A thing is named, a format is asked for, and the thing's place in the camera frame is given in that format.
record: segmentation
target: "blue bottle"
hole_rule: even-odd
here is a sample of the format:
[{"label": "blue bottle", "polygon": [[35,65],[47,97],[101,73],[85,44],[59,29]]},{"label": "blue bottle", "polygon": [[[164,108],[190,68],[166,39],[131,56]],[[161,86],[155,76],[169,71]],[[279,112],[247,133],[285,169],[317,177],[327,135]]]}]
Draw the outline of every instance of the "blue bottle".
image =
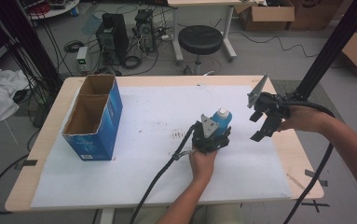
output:
[{"label": "blue bottle", "polygon": [[223,134],[227,130],[228,123],[231,121],[232,118],[233,116],[227,109],[219,108],[211,118],[213,121],[219,124],[219,127],[215,130],[213,136],[216,137]]}]

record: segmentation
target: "human hand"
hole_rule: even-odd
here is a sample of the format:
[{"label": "human hand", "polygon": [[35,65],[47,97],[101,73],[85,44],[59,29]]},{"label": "human hand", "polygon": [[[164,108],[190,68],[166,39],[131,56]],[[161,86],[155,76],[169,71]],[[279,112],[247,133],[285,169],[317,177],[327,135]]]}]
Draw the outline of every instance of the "human hand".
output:
[{"label": "human hand", "polygon": [[291,117],[283,121],[277,131],[297,129],[305,132],[321,133],[325,122],[332,119],[322,111],[305,106],[292,105],[289,109]]},{"label": "human hand", "polygon": [[193,147],[193,149],[195,152],[189,155],[193,181],[206,186],[213,176],[213,164],[215,162],[216,151],[203,154],[195,147]]}]

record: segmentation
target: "round stool seat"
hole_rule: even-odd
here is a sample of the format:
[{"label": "round stool seat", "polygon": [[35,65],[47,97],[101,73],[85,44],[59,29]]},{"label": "round stool seat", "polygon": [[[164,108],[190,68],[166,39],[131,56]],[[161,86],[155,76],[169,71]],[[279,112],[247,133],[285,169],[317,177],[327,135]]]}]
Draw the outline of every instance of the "round stool seat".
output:
[{"label": "round stool seat", "polygon": [[190,53],[198,55],[217,52],[223,40],[218,30],[205,25],[187,26],[178,35],[179,45]]}]

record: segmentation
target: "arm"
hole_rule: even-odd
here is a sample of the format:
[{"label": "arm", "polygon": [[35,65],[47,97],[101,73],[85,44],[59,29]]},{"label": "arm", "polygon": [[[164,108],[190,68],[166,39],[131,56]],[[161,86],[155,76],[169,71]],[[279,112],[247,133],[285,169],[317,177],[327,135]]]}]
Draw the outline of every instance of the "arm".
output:
[{"label": "arm", "polygon": [[323,112],[302,106],[291,106],[290,109],[291,117],[281,124],[279,130],[294,128],[322,134],[335,146],[357,181],[357,133]]},{"label": "arm", "polygon": [[158,220],[160,223],[189,223],[202,192],[213,175],[216,151],[207,155],[195,150],[189,155],[193,179],[184,192],[172,203],[167,212]]}]

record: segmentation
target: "blue cardboard box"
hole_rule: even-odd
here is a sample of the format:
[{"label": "blue cardboard box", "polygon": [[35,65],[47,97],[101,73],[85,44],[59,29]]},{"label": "blue cardboard box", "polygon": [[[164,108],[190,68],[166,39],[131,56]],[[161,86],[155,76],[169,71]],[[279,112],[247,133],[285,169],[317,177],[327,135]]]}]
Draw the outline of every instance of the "blue cardboard box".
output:
[{"label": "blue cardboard box", "polygon": [[87,76],[62,136],[82,161],[110,161],[122,102],[115,76]]}]

